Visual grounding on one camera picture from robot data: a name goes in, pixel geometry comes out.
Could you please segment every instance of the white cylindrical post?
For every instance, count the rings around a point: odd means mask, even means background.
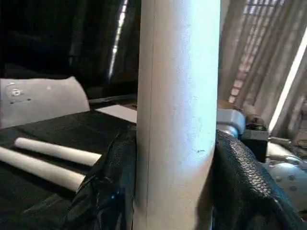
[[[219,24],[219,0],[142,1],[134,230],[210,228]]]

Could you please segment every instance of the white pvc pipe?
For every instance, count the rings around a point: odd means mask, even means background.
[[[39,152],[52,157],[58,157],[64,160],[89,166],[93,166],[101,157],[101,155],[97,153],[68,148],[27,138],[17,138],[15,140],[15,146],[21,149]]]
[[[134,230],[210,228],[220,6],[142,0]]]
[[[85,176],[0,147],[0,161],[76,192]]]

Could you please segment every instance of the black leather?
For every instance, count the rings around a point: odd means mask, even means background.
[[[67,230],[125,230],[132,226],[136,132],[119,132],[86,175],[63,226]]]
[[[95,170],[99,169],[105,157],[111,152],[110,144],[115,143],[116,136],[118,137],[116,138],[117,144],[118,141],[122,143],[121,140],[125,140],[125,138],[120,138],[118,133],[133,125],[133,123],[113,116],[97,111],[89,111],[23,126],[1,129],[0,146],[89,176],[93,175],[96,172]],[[18,137],[31,138],[75,149],[96,152],[100,153],[102,157],[99,159],[99,165],[88,167],[39,153],[17,149],[14,147],[14,141]],[[123,173],[119,182],[120,194],[117,196],[118,199],[115,202],[121,208],[118,209],[119,211],[122,212],[122,209],[125,208],[125,222],[127,225],[131,224],[132,221],[131,209],[135,178],[136,150],[133,149],[135,148],[135,144],[131,144],[132,149],[118,145],[119,150],[126,149],[127,151],[125,151],[125,164],[123,164]],[[78,227],[90,229],[85,226],[83,222],[85,219],[82,217],[85,217],[85,212],[89,210],[92,203],[88,203],[88,207],[83,206],[83,209],[74,209],[71,207],[72,200],[80,198],[81,193],[78,193],[76,196],[74,192],[23,172],[22,170],[18,170],[1,161],[0,185],[0,230],[60,230],[68,212],[70,217],[72,217],[71,214],[74,210],[76,211],[75,214],[81,217],[80,219],[75,219],[80,224]],[[84,196],[84,200],[88,201],[89,199],[89,194]]]
[[[217,131],[213,161],[215,230],[304,230],[289,198],[241,141]]]

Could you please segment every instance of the small white pipe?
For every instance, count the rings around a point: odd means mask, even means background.
[[[76,192],[83,174],[0,147],[0,161]]]
[[[101,157],[101,155],[97,153],[68,148],[61,145],[54,145],[27,138],[17,138],[15,140],[15,146],[21,149],[39,152],[52,157],[58,157],[64,160],[88,166],[93,166]]]

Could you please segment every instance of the light strip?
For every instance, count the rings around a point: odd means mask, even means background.
[[[296,77],[297,70],[298,70],[298,68],[301,64],[302,59],[303,59],[303,55],[304,55],[304,52],[306,50],[306,47],[307,47],[307,28],[305,29],[303,39],[302,39],[301,44],[298,48],[297,54],[296,54],[294,61],[292,63],[292,66],[291,66],[290,72],[288,74],[287,80],[284,84],[283,91],[280,95],[276,109],[275,109],[273,117],[271,119],[271,122],[270,122],[270,125],[269,125],[269,133],[272,132],[272,130],[274,129],[274,127],[277,123],[277,120],[278,120],[278,117],[280,116],[280,113],[282,111],[284,102],[286,101],[286,98],[289,94],[292,83],[293,83],[293,81]]]
[[[109,75],[108,75],[109,79],[112,77],[112,74],[113,74],[114,63],[115,63],[118,43],[119,43],[120,34],[121,34],[121,28],[124,24],[125,17],[126,17],[127,4],[128,4],[128,0],[125,0],[124,4],[122,5],[121,13],[120,13],[119,20],[118,20],[118,27],[116,31],[115,41],[114,41],[113,50],[112,50],[112,58],[111,58],[111,63],[110,63],[110,68],[109,68]]]

